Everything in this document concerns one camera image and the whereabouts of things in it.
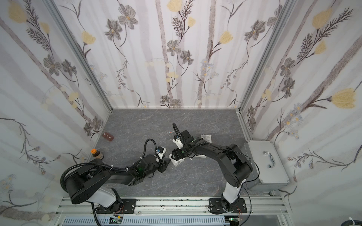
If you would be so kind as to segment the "white jewelry box lid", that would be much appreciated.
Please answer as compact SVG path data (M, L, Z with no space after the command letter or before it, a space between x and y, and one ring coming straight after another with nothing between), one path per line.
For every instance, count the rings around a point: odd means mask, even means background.
M198 158L207 158L205 155L202 155L202 154L198 154L198 155L196 155L196 157L198 157Z

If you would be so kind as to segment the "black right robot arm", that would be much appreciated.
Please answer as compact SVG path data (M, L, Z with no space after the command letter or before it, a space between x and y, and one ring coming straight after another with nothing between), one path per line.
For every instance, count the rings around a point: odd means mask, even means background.
M237 202L242 185L253 171L251 163L237 145L216 145L200 137L192 137L187 130L176 130L173 143L177 148L172 151L170 158L175 165L185 158L199 156L215 160L227 182L222 200L229 206Z

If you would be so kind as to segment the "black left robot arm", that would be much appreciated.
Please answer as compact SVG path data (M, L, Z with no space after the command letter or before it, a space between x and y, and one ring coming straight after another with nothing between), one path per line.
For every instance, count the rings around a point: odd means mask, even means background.
M72 204L103 202L103 206L109 207L119 196L106 191L104 184L135 186L153 177L156 171L164 172L170 162L168 158L149 154L130 167L119 168L107 165L101 159L94 159L66 169L61 175L60 185L69 194Z

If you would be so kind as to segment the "white jewelry box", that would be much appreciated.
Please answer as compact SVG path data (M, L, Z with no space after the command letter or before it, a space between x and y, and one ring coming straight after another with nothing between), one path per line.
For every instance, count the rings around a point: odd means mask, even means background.
M171 160L171 163L177 167L178 165L180 165L182 162L184 162L185 159L180 159L180 160L174 160L172 158L172 154L169 154L169 159Z
M201 135L201 138L209 143L212 143L212 136L211 135Z

